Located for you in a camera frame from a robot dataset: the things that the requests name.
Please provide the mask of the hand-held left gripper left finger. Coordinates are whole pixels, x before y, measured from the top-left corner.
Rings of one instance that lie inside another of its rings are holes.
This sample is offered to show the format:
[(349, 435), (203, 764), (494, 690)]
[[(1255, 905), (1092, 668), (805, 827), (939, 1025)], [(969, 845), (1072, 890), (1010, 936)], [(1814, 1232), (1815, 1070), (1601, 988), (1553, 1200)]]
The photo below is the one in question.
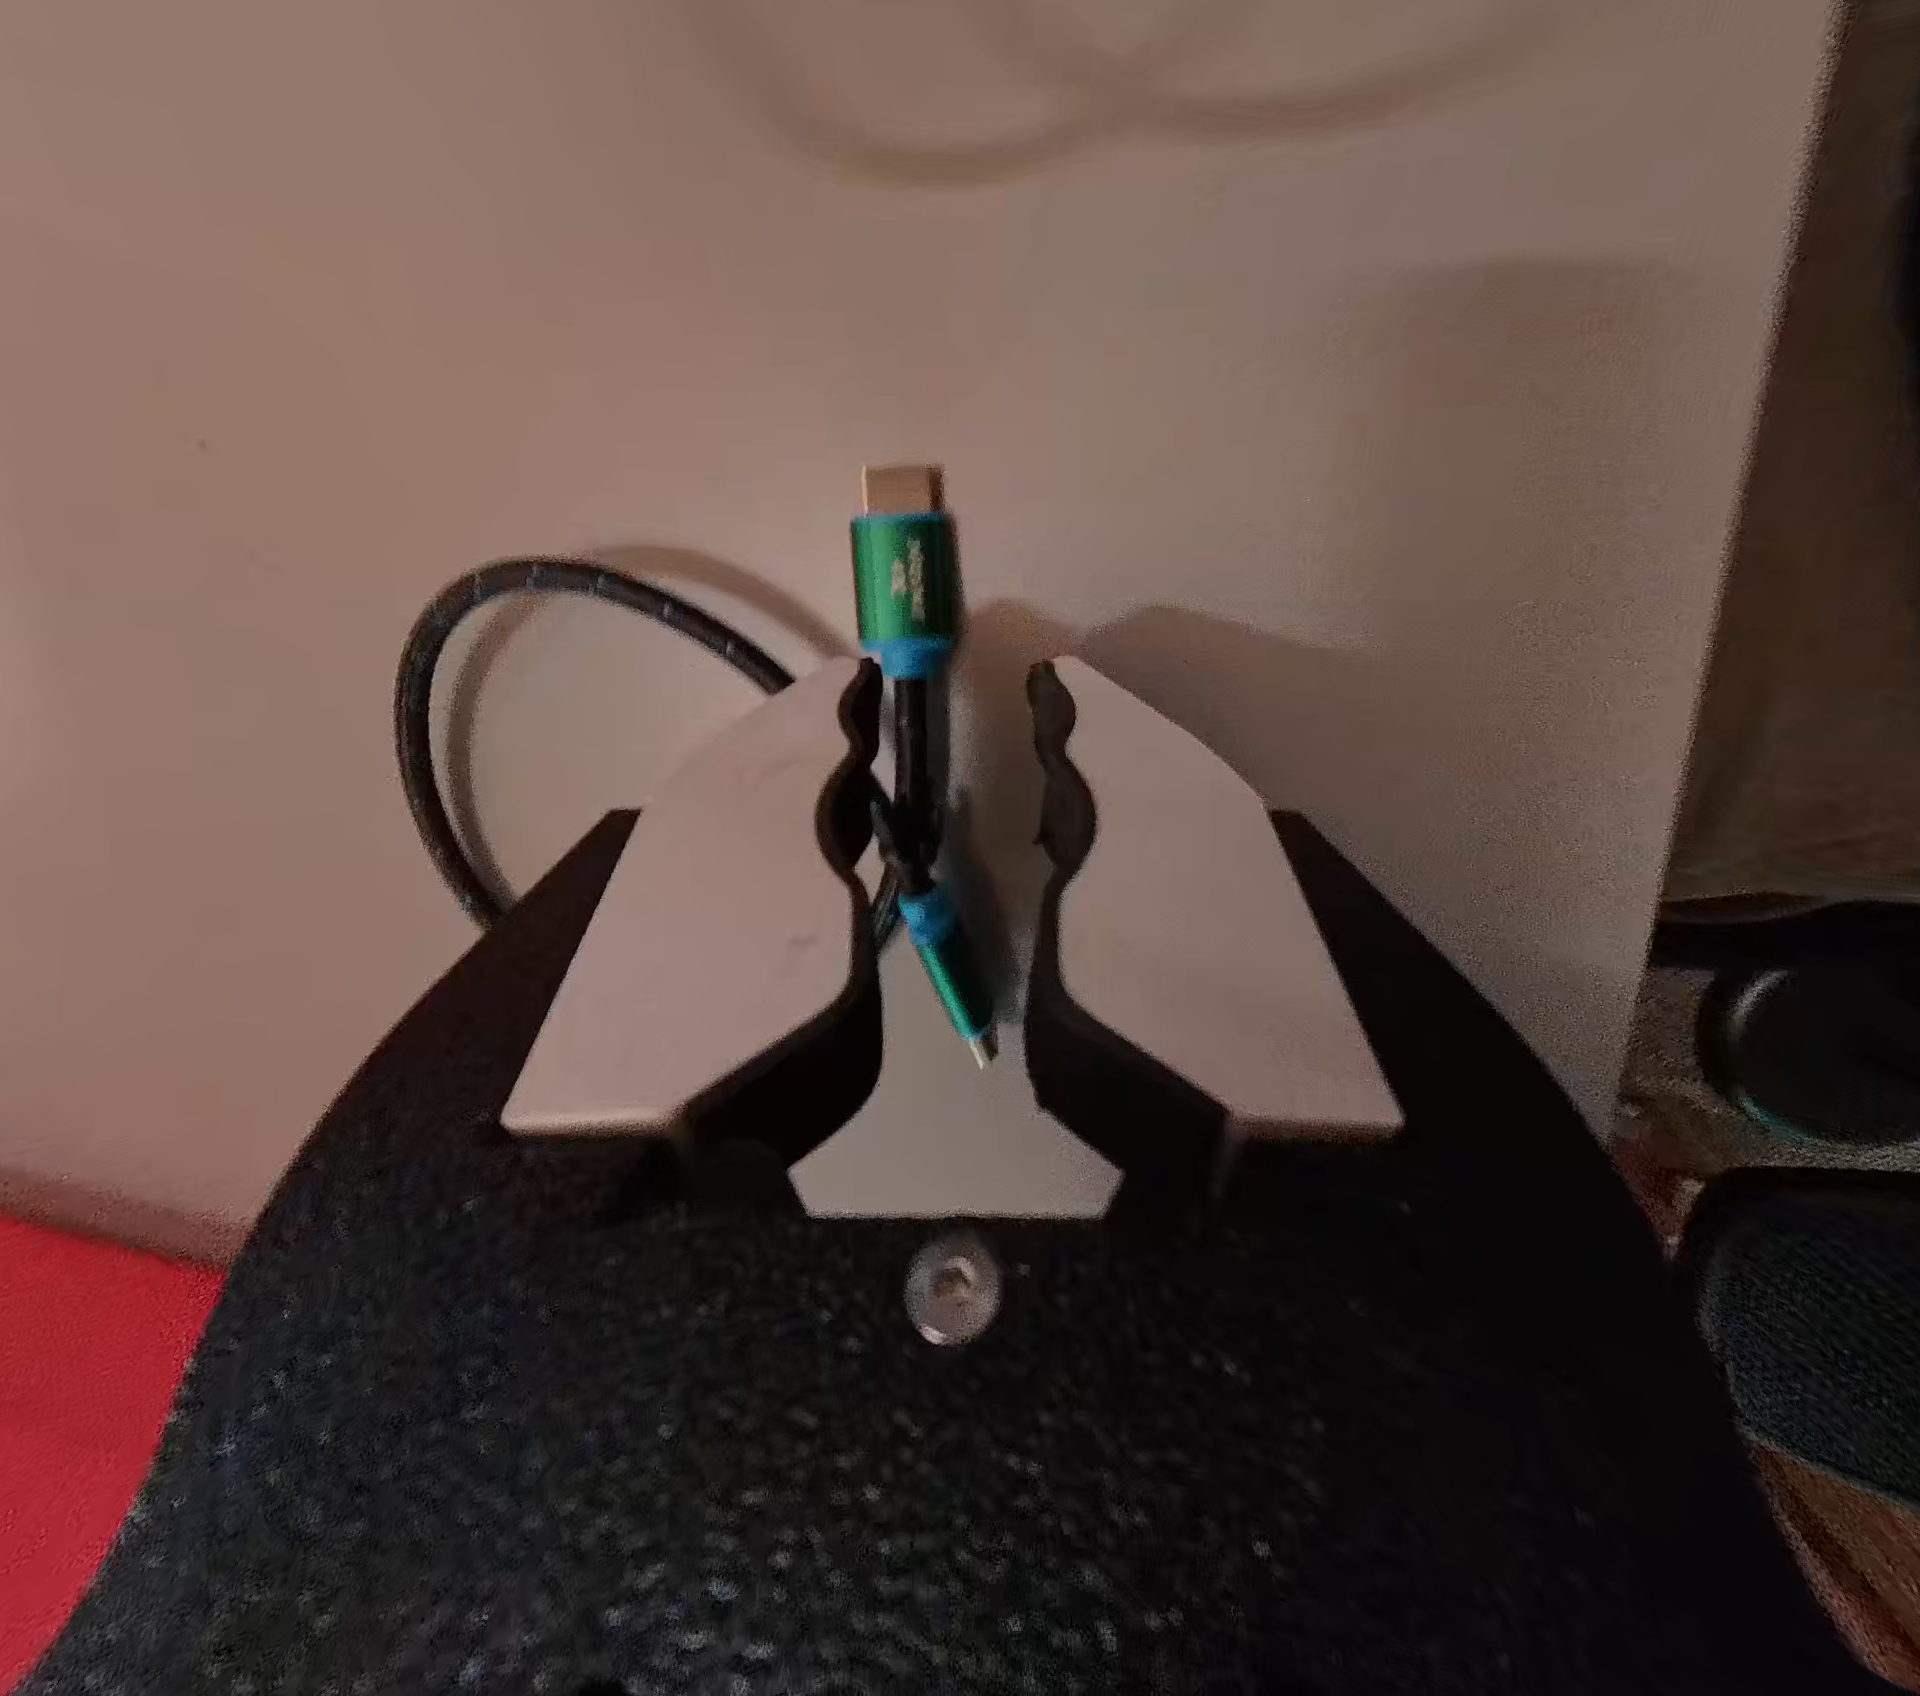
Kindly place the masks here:
[(499, 1108), (516, 1137), (820, 1146), (878, 1079), (857, 876), (882, 675), (837, 656), (681, 759), (637, 814)]

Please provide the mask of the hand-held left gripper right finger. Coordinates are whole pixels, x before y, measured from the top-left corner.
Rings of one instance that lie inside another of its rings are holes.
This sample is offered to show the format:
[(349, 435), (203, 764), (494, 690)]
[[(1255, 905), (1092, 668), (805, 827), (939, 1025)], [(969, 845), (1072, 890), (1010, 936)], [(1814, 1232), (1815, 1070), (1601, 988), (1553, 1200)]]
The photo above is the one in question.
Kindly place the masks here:
[(1078, 656), (1026, 678), (1047, 884), (1035, 1099), (1095, 1151), (1382, 1141), (1402, 1106), (1260, 793)]

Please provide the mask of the black braided cable green plugs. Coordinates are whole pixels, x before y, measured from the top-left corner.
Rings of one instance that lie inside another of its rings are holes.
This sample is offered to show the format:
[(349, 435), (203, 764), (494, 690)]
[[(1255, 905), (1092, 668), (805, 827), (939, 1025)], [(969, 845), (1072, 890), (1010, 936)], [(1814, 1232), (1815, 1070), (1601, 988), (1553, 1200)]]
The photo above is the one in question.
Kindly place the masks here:
[[(934, 464), (864, 465), (848, 526), (855, 641), (889, 703), (891, 785), (869, 788), (880, 855), (874, 941), (904, 936), (941, 1011), (977, 1067), (997, 1058), (995, 1000), (955, 896), (939, 873), (946, 804), (935, 737), (947, 672), (961, 644), (961, 566), (944, 471)], [(567, 555), (497, 558), (446, 584), (408, 629), (393, 684), (396, 773), (414, 833), (444, 890), (479, 929), (507, 909), (448, 811), (435, 764), (431, 693), (444, 651), (476, 613), (518, 598), (586, 598), (694, 644), (761, 693), (794, 675), (705, 608), (607, 564)]]

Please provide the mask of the dark round object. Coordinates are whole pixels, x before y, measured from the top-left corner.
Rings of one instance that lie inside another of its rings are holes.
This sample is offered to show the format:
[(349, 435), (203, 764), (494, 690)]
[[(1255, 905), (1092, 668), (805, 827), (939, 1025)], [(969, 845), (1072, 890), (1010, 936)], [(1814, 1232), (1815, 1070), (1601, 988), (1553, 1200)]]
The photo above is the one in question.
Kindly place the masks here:
[(1811, 960), (1719, 972), (1693, 1018), (1703, 1079), (1778, 1136), (1858, 1149), (1917, 1139), (1910, 966)]

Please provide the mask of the red plastic bin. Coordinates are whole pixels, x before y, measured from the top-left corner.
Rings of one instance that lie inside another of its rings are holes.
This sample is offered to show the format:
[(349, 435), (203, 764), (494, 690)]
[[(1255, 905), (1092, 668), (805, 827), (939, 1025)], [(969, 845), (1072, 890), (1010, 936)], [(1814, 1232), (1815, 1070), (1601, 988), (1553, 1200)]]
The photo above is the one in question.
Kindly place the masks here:
[(76, 1611), (148, 1475), (224, 1274), (1, 1218), (1, 1689)]

